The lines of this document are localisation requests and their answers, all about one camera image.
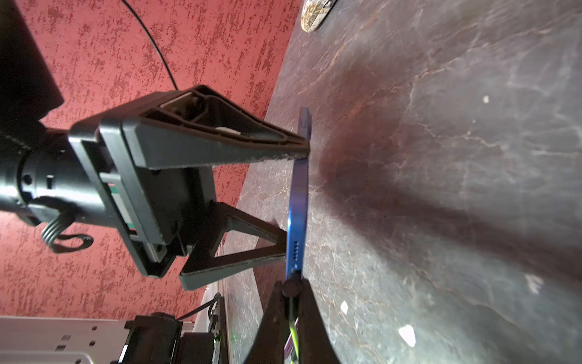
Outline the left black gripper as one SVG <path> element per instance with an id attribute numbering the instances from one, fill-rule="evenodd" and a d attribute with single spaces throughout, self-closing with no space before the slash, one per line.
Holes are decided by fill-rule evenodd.
<path id="1" fill-rule="evenodd" d="M 190 253 L 179 279 L 195 291 L 285 259 L 285 230 L 214 203 L 210 166 L 302 159 L 310 153 L 308 139 L 256 118 L 205 85 L 150 97 L 127 115 L 80 121 L 68 135 L 139 272 L 162 278 L 176 257 Z M 270 245 L 218 256 L 231 231 Z"/>

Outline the blue-edged smartphone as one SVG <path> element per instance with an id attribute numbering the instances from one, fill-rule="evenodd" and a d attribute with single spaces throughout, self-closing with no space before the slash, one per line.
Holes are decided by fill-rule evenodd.
<path id="1" fill-rule="evenodd" d="M 286 238 L 286 280 L 303 275 L 309 211 L 309 157 L 293 163 Z"/>

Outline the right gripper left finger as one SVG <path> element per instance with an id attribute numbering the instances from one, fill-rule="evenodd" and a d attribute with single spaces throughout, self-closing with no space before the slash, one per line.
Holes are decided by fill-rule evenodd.
<path id="1" fill-rule="evenodd" d="M 289 328 L 283 284 L 277 281 L 268 300 L 256 338 L 244 363 L 282 364 Z"/>

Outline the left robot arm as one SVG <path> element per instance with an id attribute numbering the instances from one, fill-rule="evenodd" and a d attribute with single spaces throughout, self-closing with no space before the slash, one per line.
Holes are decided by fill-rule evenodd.
<path id="1" fill-rule="evenodd" d="M 286 260 L 300 278 L 306 248 L 312 117 L 297 133 L 256 118 L 205 85 L 155 92 L 54 129 L 42 119 L 63 103 L 13 1 L 1 3 L 1 209 L 42 227 L 56 254 L 91 247 L 76 223 L 115 228 L 139 272 L 165 276 L 186 262 L 184 289 L 195 291 L 249 268 Z M 227 203 L 212 169 L 293 161 L 286 229 Z"/>

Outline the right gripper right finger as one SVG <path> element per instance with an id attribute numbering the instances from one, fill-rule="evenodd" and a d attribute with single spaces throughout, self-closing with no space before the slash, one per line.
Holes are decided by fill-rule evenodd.
<path id="1" fill-rule="evenodd" d="M 307 279 L 301 280 L 298 303 L 299 363 L 340 363 Z"/>

